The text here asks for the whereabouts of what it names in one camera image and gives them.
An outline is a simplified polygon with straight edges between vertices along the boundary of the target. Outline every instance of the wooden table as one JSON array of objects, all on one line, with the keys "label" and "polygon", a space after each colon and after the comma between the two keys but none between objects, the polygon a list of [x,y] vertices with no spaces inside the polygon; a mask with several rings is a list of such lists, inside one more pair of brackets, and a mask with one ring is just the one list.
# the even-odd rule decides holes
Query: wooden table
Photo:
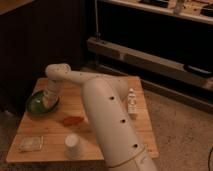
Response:
[{"label": "wooden table", "polygon": [[[138,117],[133,120],[139,136],[148,147],[151,157],[158,157],[155,137],[147,110],[143,90],[138,77],[124,77],[129,87],[134,88],[137,96]],[[42,90],[47,82],[46,78],[37,81],[34,92]],[[87,121],[79,125],[64,127],[62,120],[66,116],[85,116],[80,98],[80,87],[65,82],[60,93],[60,103],[57,109],[44,118],[32,118],[24,113],[17,134],[7,155],[7,162],[47,162],[68,161],[65,155],[65,137],[70,133],[77,133],[83,144],[83,156],[77,160],[103,160],[94,134]],[[41,151],[22,152],[18,148],[21,140],[27,136],[43,136],[44,144]]]},{"label": "wooden table", "polygon": [[33,2],[34,0],[0,0],[0,15],[12,11],[18,7]]}]

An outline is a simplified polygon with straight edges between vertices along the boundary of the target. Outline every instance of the small item on table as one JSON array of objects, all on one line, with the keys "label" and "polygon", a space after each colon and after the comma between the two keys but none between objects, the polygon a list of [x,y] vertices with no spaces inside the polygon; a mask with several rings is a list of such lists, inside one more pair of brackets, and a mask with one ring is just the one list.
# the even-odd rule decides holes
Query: small item on table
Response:
[{"label": "small item on table", "polygon": [[40,151],[43,146],[43,136],[30,136],[22,139],[19,145],[20,152]]},{"label": "small item on table", "polygon": [[84,121],[84,117],[82,116],[68,116],[64,118],[63,125],[70,126],[70,125],[77,125]]},{"label": "small item on table", "polygon": [[127,98],[127,111],[131,119],[136,120],[137,118],[137,99],[133,88],[129,89]]},{"label": "small item on table", "polygon": [[82,144],[77,134],[69,134],[65,138],[66,156],[69,159],[77,159],[82,156]]}]

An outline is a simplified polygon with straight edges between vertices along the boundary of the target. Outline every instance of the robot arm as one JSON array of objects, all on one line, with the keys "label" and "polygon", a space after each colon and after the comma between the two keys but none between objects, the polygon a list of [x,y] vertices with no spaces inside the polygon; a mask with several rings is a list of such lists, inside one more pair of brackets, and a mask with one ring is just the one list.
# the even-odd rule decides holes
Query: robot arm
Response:
[{"label": "robot arm", "polygon": [[110,171],[157,171],[122,105],[128,93],[123,79],[71,71],[67,64],[47,66],[46,75],[50,79],[43,99],[47,107],[58,98],[63,80],[82,85],[83,105]]}]

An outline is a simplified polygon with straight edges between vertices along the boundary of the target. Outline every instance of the dark wall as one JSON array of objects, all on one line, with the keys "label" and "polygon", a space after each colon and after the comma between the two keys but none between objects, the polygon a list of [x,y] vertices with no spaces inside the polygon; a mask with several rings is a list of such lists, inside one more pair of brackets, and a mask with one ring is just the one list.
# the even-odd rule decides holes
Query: dark wall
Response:
[{"label": "dark wall", "polygon": [[24,111],[50,63],[84,64],[83,0],[36,0],[0,16],[0,108]]}]

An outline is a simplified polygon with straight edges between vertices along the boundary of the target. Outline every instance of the metal shelf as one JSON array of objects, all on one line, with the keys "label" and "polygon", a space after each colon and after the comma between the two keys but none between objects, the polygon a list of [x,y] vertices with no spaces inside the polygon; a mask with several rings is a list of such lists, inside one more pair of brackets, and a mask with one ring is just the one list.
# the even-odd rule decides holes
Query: metal shelf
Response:
[{"label": "metal shelf", "polygon": [[167,8],[142,4],[139,3],[137,0],[98,0],[98,1],[213,25],[213,17],[201,15],[200,11],[203,7],[203,4],[195,1],[186,0],[186,2],[183,2],[182,4],[183,8],[179,13],[175,13],[175,9],[177,7],[177,2],[175,0],[170,0],[168,2]]}]

